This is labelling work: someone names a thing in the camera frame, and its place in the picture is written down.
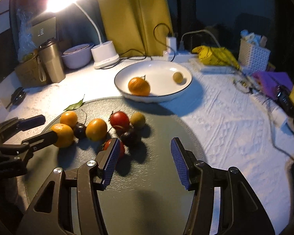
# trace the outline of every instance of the lamp light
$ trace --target lamp light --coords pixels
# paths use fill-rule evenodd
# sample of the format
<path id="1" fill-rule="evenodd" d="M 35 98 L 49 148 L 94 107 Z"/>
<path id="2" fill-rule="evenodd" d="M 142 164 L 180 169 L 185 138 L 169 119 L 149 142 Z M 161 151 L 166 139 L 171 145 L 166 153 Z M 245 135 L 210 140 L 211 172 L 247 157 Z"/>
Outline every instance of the lamp light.
<path id="1" fill-rule="evenodd" d="M 111 65 L 120 60 L 119 55 L 115 51 L 115 47 L 112 41 L 107 41 L 102 43 L 101 35 L 97 25 L 94 21 L 90 18 L 90 16 L 83 10 L 83 8 L 77 3 L 77 0 L 48 0 L 47 2 L 47 11 L 50 12 L 58 12 L 63 10 L 64 8 L 68 7 L 74 3 L 88 18 L 88 20 L 92 23 L 94 28 L 97 31 L 98 38 L 99 38 L 99 45 L 94 46 L 91 49 L 93 58 L 94 58 L 94 68 L 100 69 L 102 67 L 106 67 Z"/>

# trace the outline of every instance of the dark round cutting board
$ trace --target dark round cutting board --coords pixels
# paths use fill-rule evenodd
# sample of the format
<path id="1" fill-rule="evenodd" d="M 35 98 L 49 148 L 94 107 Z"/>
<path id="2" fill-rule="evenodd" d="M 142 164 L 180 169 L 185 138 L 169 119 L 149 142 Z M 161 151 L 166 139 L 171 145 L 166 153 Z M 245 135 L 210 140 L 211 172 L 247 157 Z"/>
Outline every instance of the dark round cutting board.
<path id="1" fill-rule="evenodd" d="M 141 144 L 126 148 L 125 156 L 117 163 L 111 184 L 98 191 L 103 219 L 109 235 L 182 235 L 191 207 L 193 192 L 181 185 L 170 142 L 179 137 L 185 149 L 197 159 L 207 161 L 200 143 L 191 129 L 171 111 L 158 104 L 137 103 L 120 97 L 87 102 L 75 112 L 79 122 L 86 125 L 94 118 L 106 121 L 112 111 L 121 110 L 129 117 L 136 111 L 146 116 L 147 125 L 141 131 Z M 60 116 L 45 129 L 60 122 Z M 114 129 L 108 137 L 116 136 Z M 49 146 L 34 153 L 25 176 L 29 201 L 55 167 L 73 169 L 94 159 L 104 142 L 76 139 L 68 148 Z M 73 226 L 76 216 L 73 214 Z"/>

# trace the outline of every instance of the white plastic basket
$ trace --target white plastic basket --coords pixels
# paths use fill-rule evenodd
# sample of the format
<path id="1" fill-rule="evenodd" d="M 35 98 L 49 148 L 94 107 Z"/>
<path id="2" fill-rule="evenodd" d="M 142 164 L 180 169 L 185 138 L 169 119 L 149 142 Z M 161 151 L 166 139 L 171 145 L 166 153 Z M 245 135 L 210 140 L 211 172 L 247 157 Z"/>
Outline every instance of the white plastic basket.
<path id="1" fill-rule="evenodd" d="M 239 63 L 251 73 L 265 71 L 269 60 L 270 50 L 241 39 Z"/>

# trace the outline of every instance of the white tablecloth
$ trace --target white tablecloth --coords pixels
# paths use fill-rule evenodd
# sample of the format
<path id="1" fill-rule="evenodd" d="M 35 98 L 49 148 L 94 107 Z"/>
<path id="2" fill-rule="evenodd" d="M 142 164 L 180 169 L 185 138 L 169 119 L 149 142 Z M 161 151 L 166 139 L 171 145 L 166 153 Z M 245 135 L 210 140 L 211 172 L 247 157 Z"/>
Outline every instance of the white tablecloth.
<path id="1" fill-rule="evenodd" d="M 120 96 L 113 80 L 119 70 L 131 63 L 122 62 L 108 70 L 94 70 L 90 64 L 68 73 L 58 84 L 28 89 L 24 102 L 13 107 L 8 118 L 43 114 L 47 125 L 84 94 L 84 101 Z M 272 147 L 267 115 L 253 104 L 249 95 L 236 90 L 233 75 L 203 75 L 190 63 L 183 65 L 193 73 L 192 84 L 181 97 L 161 105 L 192 128 L 210 166 L 240 169 L 267 211 L 276 234 L 280 233 L 290 215 L 291 162 Z M 7 143 L 18 144 L 40 133 L 46 125 L 20 132 Z M 294 137 L 287 128 L 276 129 L 275 140 L 277 146 L 294 156 Z"/>

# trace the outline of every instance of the white plate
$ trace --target white plate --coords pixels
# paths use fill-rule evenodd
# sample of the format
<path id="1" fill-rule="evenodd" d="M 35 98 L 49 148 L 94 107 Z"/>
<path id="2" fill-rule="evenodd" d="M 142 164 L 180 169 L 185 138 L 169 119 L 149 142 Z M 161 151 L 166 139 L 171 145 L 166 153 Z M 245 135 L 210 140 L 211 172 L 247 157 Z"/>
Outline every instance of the white plate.
<path id="1" fill-rule="evenodd" d="M 181 84 L 174 82 L 172 76 L 181 72 L 184 80 Z M 150 84 L 149 96 L 136 96 L 128 88 L 129 81 L 134 77 L 143 77 Z M 114 84 L 120 93 L 128 99 L 139 102 L 170 101 L 186 90 L 192 81 L 191 72 L 181 64 L 168 61 L 143 61 L 131 64 L 120 70 L 114 78 Z"/>

